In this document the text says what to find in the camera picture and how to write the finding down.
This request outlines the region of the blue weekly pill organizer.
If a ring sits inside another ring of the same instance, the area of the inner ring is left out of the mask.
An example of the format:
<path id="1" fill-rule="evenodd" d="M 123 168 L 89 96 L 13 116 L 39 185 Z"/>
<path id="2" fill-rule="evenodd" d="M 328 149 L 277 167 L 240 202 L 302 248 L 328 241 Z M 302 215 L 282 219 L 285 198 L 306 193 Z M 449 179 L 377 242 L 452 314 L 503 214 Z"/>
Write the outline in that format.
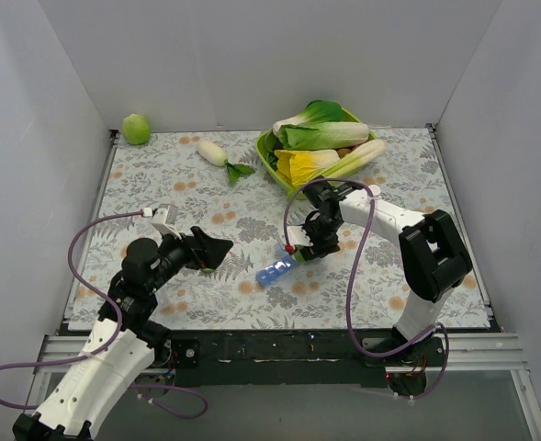
<path id="1" fill-rule="evenodd" d="M 255 276 L 256 281 L 261 287 L 265 288 L 276 282 L 297 265 L 296 258 L 291 254 L 286 254 L 278 258 L 271 265 L 258 271 Z"/>

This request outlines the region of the green pill bottle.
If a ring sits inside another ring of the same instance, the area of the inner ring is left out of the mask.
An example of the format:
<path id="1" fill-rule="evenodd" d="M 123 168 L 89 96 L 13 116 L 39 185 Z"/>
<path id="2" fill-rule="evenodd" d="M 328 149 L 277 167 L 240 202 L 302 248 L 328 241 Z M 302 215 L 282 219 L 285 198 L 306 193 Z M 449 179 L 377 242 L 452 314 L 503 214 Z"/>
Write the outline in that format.
<path id="1" fill-rule="evenodd" d="M 293 257 L 300 264 L 309 262 L 313 259 L 312 253 L 310 252 L 310 249 L 308 247 L 298 248 L 297 251 L 293 254 Z"/>

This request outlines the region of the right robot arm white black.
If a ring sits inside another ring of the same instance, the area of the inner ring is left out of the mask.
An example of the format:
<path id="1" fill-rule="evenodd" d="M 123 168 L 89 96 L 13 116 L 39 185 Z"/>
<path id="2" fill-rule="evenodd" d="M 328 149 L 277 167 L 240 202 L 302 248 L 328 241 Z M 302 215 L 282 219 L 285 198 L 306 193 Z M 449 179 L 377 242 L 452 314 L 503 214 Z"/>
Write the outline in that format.
<path id="1" fill-rule="evenodd" d="M 437 321 L 446 299 L 472 270 L 473 263 L 451 216 L 436 210 L 423 214 L 391 204 L 373 188 L 342 178 L 319 178 L 300 188 L 313 212 L 299 226 L 284 229 L 290 252 L 304 262 L 339 249 L 338 231 L 349 223 L 374 233 L 400 250 L 410 288 L 402 315 L 393 325 L 391 345 L 365 349 L 354 328 L 347 328 L 355 348 L 375 359 L 394 357 L 412 365 L 425 353 L 424 340 L 444 326 Z"/>

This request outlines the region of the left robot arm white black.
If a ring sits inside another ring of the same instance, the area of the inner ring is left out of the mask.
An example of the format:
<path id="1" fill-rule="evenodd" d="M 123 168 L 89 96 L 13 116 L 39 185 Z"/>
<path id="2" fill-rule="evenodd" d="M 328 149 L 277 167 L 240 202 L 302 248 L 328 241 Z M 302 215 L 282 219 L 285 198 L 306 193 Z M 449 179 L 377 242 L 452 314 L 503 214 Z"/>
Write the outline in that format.
<path id="1" fill-rule="evenodd" d="M 13 425 L 17 440 L 92 440 L 134 380 L 172 354 L 167 328 L 151 321 L 156 292 L 185 268 L 215 270 L 233 243 L 205 234 L 166 234 L 131 242 L 107 299 L 79 353 L 57 388 Z"/>

